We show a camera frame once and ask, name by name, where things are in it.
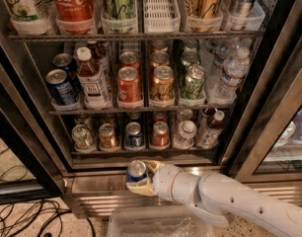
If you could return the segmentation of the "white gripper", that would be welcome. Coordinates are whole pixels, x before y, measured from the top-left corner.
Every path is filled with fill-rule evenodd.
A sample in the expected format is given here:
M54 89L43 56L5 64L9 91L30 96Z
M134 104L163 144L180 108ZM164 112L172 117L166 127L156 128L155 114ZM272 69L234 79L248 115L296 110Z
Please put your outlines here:
M134 194L191 205L199 176L185 172L175 165L164 165L157 160L144 160L148 175L154 175L153 185L149 179L137 183L127 182L127 188Z

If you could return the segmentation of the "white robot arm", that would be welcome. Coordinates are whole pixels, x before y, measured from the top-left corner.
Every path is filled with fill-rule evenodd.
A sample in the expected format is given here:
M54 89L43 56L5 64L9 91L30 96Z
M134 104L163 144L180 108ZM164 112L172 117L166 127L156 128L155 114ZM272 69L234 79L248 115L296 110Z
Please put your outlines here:
M153 160L130 162L126 175L132 193L181 203L214 226L227 227L240 216L278 237L302 237L302 207L261 194L225 175L198 176Z

